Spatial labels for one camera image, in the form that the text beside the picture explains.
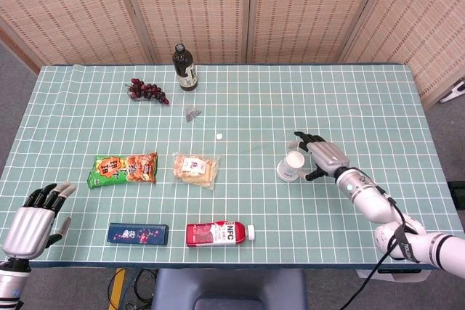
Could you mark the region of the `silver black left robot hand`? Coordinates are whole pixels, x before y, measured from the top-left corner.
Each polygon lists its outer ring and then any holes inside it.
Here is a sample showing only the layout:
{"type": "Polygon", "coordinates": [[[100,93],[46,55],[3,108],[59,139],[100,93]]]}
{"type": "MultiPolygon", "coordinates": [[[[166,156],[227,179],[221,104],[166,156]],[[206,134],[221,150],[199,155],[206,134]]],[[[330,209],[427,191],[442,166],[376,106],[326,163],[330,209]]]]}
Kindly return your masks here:
{"type": "Polygon", "coordinates": [[[52,183],[34,190],[18,208],[2,250],[10,258],[32,260],[50,245],[60,241],[69,230],[71,218],[52,233],[52,227],[64,202],[76,191],[76,185],[66,181],[52,183]]]}

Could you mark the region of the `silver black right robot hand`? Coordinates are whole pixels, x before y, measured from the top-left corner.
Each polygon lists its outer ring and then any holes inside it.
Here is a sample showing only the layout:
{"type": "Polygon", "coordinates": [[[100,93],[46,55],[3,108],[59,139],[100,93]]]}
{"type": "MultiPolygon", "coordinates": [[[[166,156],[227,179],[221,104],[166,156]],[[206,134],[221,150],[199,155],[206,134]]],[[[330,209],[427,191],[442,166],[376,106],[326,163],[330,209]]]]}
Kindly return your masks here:
{"type": "Polygon", "coordinates": [[[306,174],[298,170],[298,176],[306,181],[314,181],[328,176],[337,180],[341,174],[349,169],[349,158],[332,142],[327,142],[319,135],[306,134],[295,131],[294,135],[300,141],[288,144],[289,149],[299,148],[307,152],[315,163],[315,170],[306,174]]]}

